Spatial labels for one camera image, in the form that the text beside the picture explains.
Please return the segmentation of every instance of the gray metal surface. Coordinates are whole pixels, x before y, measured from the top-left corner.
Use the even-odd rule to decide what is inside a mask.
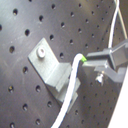
[[[59,105],[28,61],[46,38],[59,62],[76,53],[107,47],[115,9],[112,0],[0,0],[0,128],[50,128]],[[114,45],[124,40],[117,19]],[[94,74],[78,71],[78,98],[61,128],[106,128],[120,85],[95,85]]]

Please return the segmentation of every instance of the wire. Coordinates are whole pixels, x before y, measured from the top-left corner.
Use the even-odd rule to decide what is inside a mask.
[[[116,10],[115,10],[115,13],[114,13],[114,16],[113,16],[113,20],[112,20],[112,24],[111,24],[111,30],[110,30],[110,35],[109,35],[108,48],[112,48],[113,33],[114,33],[114,27],[115,27],[115,22],[116,22],[117,13],[118,13],[118,10],[119,10],[119,4],[120,4],[120,1],[117,0],[117,3],[116,3]]]
[[[73,65],[72,65],[72,71],[71,71],[71,76],[70,76],[70,81],[69,81],[69,85],[68,85],[68,89],[67,89],[67,93],[64,99],[64,103],[61,107],[60,113],[58,114],[54,124],[52,125],[51,128],[59,128],[66,113],[67,110],[69,108],[71,99],[72,99],[72,95],[73,95],[73,91],[74,91],[74,87],[75,87],[75,82],[76,82],[76,75],[77,75],[77,70],[78,70],[78,65],[79,65],[79,61],[86,61],[86,58],[78,53],[73,61]]]

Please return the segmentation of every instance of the perforated metal panel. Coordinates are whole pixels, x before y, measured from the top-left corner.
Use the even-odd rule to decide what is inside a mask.
[[[60,106],[28,61],[46,38],[60,62],[107,47],[112,0],[0,0],[0,128],[50,128]],[[124,40],[117,18],[114,45]],[[78,99],[61,128],[106,128],[120,85],[78,71]]]

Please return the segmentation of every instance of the bolt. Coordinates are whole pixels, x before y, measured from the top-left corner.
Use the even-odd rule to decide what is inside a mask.
[[[37,56],[40,58],[40,59],[43,59],[45,57],[45,51],[43,49],[43,47],[39,47],[36,51],[37,53]]]
[[[99,75],[97,75],[97,77],[96,77],[96,83],[98,83],[100,86],[103,86],[103,74],[99,74]]]

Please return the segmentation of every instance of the white cable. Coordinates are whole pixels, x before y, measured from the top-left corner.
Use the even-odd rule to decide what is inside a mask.
[[[82,59],[82,57],[83,57],[83,55],[79,53],[74,58],[71,76],[70,76],[70,81],[69,81],[69,86],[68,86],[67,93],[66,93],[66,96],[64,99],[64,103],[61,107],[60,113],[58,114],[58,116],[57,116],[57,118],[56,118],[56,120],[55,120],[55,122],[51,128],[59,128],[65,115],[66,115],[66,113],[67,113],[68,107],[69,107],[71,99],[72,99],[74,87],[75,87],[79,61]]]
[[[117,0],[116,3],[116,10],[113,16],[112,24],[111,24],[111,30],[110,30],[110,35],[109,35],[109,43],[108,43],[108,48],[112,48],[112,42],[113,42],[113,33],[114,33],[114,27],[115,27],[115,22],[116,22],[116,16],[119,10],[119,0]]]

